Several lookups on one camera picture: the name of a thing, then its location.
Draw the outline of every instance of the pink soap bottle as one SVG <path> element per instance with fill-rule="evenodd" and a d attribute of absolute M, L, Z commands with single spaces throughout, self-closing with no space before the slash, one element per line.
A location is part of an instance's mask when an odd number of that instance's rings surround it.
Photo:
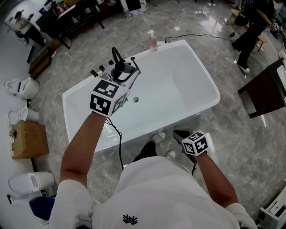
<path fill-rule="evenodd" d="M 150 42 L 150 50 L 152 52 L 156 52 L 158 50 L 158 46 L 157 46 L 157 40 L 156 37 L 154 36 L 154 31 L 150 30 L 148 32 L 148 34 L 150 34 L 150 38 L 149 38 L 149 42 Z"/>

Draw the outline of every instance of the white toilet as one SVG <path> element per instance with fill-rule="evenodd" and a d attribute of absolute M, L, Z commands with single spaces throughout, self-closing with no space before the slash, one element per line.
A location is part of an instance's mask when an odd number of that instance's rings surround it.
<path fill-rule="evenodd" d="M 14 95 L 23 99 L 32 99 L 36 96 L 40 89 L 40 84 L 28 77 L 24 81 L 18 79 L 8 80 L 4 82 L 5 89 Z"/>
<path fill-rule="evenodd" d="M 8 183 L 13 192 L 29 194 L 53 185 L 55 178 L 51 172 L 34 172 L 12 176 Z"/>
<path fill-rule="evenodd" d="M 16 123 L 19 120 L 38 123 L 39 118 L 40 118 L 40 115 L 38 112 L 26 106 L 21 111 L 10 109 L 7 113 L 7 119 L 8 119 L 9 125 L 16 125 Z"/>

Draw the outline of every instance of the shirt logo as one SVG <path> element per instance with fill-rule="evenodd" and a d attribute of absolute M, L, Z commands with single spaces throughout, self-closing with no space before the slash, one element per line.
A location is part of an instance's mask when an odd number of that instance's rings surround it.
<path fill-rule="evenodd" d="M 130 223 L 131 225 L 135 225 L 138 223 L 138 220 L 135 218 L 135 216 L 131 218 L 129 215 L 123 215 L 123 222 L 126 224 Z"/>

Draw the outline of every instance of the bathtub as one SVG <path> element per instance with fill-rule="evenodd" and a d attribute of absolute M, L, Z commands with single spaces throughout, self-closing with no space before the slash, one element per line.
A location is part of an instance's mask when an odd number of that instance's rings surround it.
<path fill-rule="evenodd" d="M 176 123 L 219 102 L 220 94 L 215 83 L 185 40 L 160 46 L 155 53 L 144 51 L 134 57 L 141 75 L 131 88 L 128 101 L 110 118 L 122 133 L 122 142 Z M 90 76 L 63 94 L 70 142 L 91 113 L 92 80 L 93 76 Z M 95 151 L 117 144 L 117 132 L 106 124 Z"/>

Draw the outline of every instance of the gray tile floor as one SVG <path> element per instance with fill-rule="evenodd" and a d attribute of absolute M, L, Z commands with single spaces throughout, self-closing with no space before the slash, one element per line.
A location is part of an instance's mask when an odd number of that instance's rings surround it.
<path fill-rule="evenodd" d="M 123 57 L 140 53 L 147 43 L 144 34 L 148 30 L 154 29 L 156 33 L 161 33 L 174 22 L 180 30 L 172 27 L 157 36 L 159 41 L 164 41 L 167 36 L 186 33 L 228 37 L 236 28 L 233 22 L 225 25 L 231 14 L 230 8 L 220 1 L 210 4 L 210 1 L 205 0 L 197 3 L 182 0 L 180 8 L 176 1 L 157 2 L 158 7 L 147 5 L 147 12 L 143 15 L 130 19 L 117 15 L 104 20 L 104 30 L 99 25 L 94 25 L 92 30 L 72 41 L 70 50 L 61 47 L 51 66 L 37 79 L 41 88 L 31 106 L 40 113 L 40 123 L 46 126 L 50 149 L 49 155 L 36 159 L 39 170 L 50 170 L 59 180 L 61 158 L 68 145 L 63 116 L 63 90 L 68 90 L 90 76 L 92 69 L 98 71 L 101 64 L 107 65 L 112 56 L 111 47 L 117 47 Z M 261 53 L 257 47 L 252 52 L 248 59 L 252 73 L 245 76 L 234 63 L 238 53 L 231 46 L 231 42 L 243 32 L 244 29 L 239 28 L 235 37 L 229 40 L 208 36 L 183 38 L 209 71 L 221 99 L 211 109 L 164 128 L 167 138 L 157 150 L 159 155 L 164 155 L 171 149 L 180 152 L 172 137 L 174 128 L 209 132 L 216 148 L 216 153 L 211 157 L 235 187 L 239 201 L 255 219 L 259 207 L 265 206 L 283 187 L 286 174 L 286 109 L 266 114 L 264 119 L 248 117 L 237 90 L 278 59 L 277 50 L 281 49 L 281 44 L 266 34 L 271 43 L 265 44 Z M 132 162 L 152 134 L 123 144 L 124 164 Z M 193 166 L 181 153 L 176 160 L 190 169 Z M 88 175 L 88 189 L 96 203 L 104 202 L 113 194 L 120 173 L 118 147 L 94 156 Z M 195 178 L 206 188 L 199 168 L 195 171 Z"/>

